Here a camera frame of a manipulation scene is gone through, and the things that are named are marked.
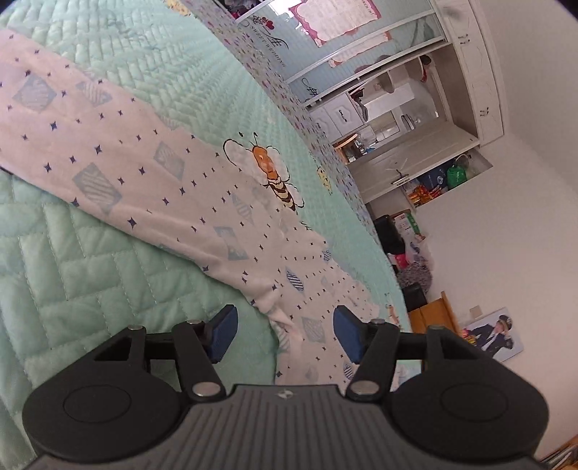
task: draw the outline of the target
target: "white wall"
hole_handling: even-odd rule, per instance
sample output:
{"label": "white wall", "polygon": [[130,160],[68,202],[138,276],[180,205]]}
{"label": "white wall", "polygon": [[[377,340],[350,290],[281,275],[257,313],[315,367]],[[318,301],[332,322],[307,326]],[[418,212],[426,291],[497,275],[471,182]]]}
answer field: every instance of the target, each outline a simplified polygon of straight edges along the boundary
{"label": "white wall", "polygon": [[578,21],[555,0],[476,5],[495,44],[511,131],[578,191]]}
{"label": "white wall", "polygon": [[494,168],[417,210],[430,296],[445,290],[465,320],[508,307],[525,350],[505,365],[550,407],[542,455],[578,433],[578,195],[514,136],[482,154]]}

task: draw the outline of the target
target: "cartoon bee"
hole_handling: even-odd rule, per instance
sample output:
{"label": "cartoon bee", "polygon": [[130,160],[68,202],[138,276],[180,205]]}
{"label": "cartoon bee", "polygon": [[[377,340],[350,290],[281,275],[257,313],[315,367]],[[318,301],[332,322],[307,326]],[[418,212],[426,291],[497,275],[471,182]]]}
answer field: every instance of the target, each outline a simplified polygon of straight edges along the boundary
{"label": "cartoon bee", "polygon": [[296,211],[297,207],[303,207],[305,203],[297,188],[288,183],[289,171],[279,151],[270,145],[261,147],[257,142],[255,132],[253,132],[253,137],[255,145],[251,150],[233,139],[227,139],[223,144],[227,159],[242,171],[250,174],[259,184],[271,188],[275,196],[292,211]]}
{"label": "cartoon bee", "polygon": [[329,180],[329,177],[327,176],[327,173],[323,168],[317,167],[317,176],[321,180],[321,183],[323,184],[325,189],[329,191],[329,194],[333,194],[333,189],[331,188],[331,181]]}

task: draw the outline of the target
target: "mint green quilted bedspread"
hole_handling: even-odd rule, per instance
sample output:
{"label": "mint green quilted bedspread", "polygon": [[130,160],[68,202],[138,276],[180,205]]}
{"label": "mint green quilted bedspread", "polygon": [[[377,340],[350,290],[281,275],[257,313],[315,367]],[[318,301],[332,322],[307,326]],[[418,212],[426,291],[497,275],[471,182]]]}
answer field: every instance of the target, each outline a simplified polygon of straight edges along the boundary
{"label": "mint green quilted bedspread", "polygon": [[239,331],[221,379],[270,384],[277,338],[239,291],[0,170],[0,468],[33,456],[20,414],[33,388],[129,324],[169,331],[227,303]]}
{"label": "mint green quilted bedspread", "polygon": [[[305,200],[303,220],[374,302],[396,305],[409,329],[381,248],[339,191],[323,187],[279,108],[195,17],[160,0],[18,0],[0,27],[105,76],[206,142],[256,132],[260,145],[275,146]],[[128,324],[167,331],[226,303],[240,323],[217,366],[221,378],[227,386],[271,383],[277,340],[238,291],[0,171],[0,463],[21,468],[32,457],[20,412],[34,387]]]}

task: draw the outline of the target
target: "white blanket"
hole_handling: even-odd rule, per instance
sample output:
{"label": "white blanket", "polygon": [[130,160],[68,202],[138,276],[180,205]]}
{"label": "white blanket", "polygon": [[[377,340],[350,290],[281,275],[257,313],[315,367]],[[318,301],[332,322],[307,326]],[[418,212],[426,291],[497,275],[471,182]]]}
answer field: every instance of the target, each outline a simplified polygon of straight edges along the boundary
{"label": "white blanket", "polygon": [[0,166],[240,290],[279,337],[277,384],[346,385],[333,310],[379,308],[301,223],[307,201],[277,150],[257,135],[207,145],[9,30],[0,74]]}

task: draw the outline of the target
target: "green bag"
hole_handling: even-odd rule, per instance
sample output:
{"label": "green bag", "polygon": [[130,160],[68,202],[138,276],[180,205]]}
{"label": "green bag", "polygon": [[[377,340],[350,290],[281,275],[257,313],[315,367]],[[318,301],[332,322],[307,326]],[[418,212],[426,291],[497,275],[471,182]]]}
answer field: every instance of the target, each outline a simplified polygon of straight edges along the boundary
{"label": "green bag", "polygon": [[465,183],[468,180],[466,171],[457,165],[452,165],[447,169],[447,186],[454,189],[456,186]]}

